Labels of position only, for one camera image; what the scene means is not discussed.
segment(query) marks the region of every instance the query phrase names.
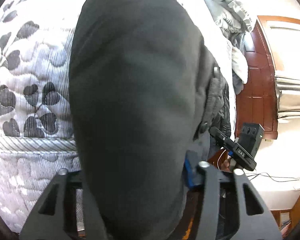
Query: bedding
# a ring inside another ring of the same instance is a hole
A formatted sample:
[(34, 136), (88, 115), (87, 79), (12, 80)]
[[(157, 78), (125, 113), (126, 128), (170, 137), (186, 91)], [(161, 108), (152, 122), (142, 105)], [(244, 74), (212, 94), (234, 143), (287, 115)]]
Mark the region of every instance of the bedding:
[[(215, 25), (204, 0), (177, 1), (202, 32), (229, 85), (233, 139), (231, 42)], [(60, 168), (80, 169), (69, 110), (68, 67), (84, 2), (6, 0), (0, 8), (0, 215), (15, 232), (20, 232)], [(81, 192), (77, 195), (81, 230)]]
[(243, 90), (243, 84), (247, 83), (248, 78), (248, 65), (243, 56), (243, 39), (245, 32), (251, 32), (253, 30), (257, 16), (251, 13), (241, 0), (204, 1), (210, 10), (215, 24), (233, 45), (233, 85), (235, 94), (239, 94)]

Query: quilted mattress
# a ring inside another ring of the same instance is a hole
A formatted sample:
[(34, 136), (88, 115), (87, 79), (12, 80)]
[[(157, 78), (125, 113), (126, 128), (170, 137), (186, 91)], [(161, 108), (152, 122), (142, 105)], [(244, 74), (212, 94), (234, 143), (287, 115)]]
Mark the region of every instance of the quilted mattress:
[[(201, 30), (229, 84), (234, 131), (232, 46), (203, 0), (177, 1)], [(0, 215), (15, 232), (20, 232), (59, 169), (80, 169), (69, 108), (68, 67), (84, 2), (6, 0), (0, 8)], [(83, 229), (81, 203), (78, 191), (78, 230)]]

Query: screw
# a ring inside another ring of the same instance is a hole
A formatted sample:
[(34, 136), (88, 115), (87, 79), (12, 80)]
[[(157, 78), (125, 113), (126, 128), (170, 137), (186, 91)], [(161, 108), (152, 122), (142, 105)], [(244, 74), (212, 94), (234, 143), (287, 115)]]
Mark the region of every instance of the screw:
[(244, 174), (244, 171), (242, 169), (235, 169), (233, 172), (235, 175), (238, 175), (238, 176), (241, 176)]
[(67, 169), (60, 169), (59, 171), (58, 171), (58, 174), (59, 175), (66, 175), (68, 173), (68, 170)]
[(208, 167), (210, 166), (209, 163), (204, 162), (204, 161), (199, 162), (198, 165), (199, 165), (201, 168), (208, 168)]

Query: curtain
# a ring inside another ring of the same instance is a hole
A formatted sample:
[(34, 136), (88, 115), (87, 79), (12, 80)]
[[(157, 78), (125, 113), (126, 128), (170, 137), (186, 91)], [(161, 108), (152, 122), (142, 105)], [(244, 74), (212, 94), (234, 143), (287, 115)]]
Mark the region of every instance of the curtain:
[(300, 79), (292, 79), (282, 71), (275, 73), (278, 98), (278, 121), (300, 118)]

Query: cable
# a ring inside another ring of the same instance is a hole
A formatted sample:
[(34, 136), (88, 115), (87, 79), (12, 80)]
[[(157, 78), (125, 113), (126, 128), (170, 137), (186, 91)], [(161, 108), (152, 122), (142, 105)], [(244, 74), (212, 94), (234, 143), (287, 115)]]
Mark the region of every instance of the cable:
[(220, 157), (219, 157), (219, 159), (218, 159), (218, 161), (217, 161), (218, 170), (220, 170), (220, 168), (219, 168), (219, 161), (220, 161), (220, 158), (221, 158), (221, 156), (225, 153), (225, 151), (226, 151), (226, 149), (221, 153), (221, 155), (220, 155)]
[[(247, 176), (247, 177), (252, 177), (254, 176), (252, 179), (250, 180), (253, 180), (254, 178), (256, 178), (257, 176), (264, 176), (264, 177), (269, 177), (270, 179), (272, 179), (273, 181), (275, 182), (290, 182), (290, 181), (299, 181), (300, 178), (294, 178), (294, 177), (278, 177), (278, 176), (270, 176), (267, 172), (262, 172), (262, 173), (251, 173), (251, 175)], [(290, 180), (275, 180), (274, 178), (281, 178), (281, 179), (290, 179)]]
[(255, 175), (252, 179), (250, 179), (250, 181), (252, 181), (254, 178), (256, 178), (258, 176), (259, 176), (259, 174)]

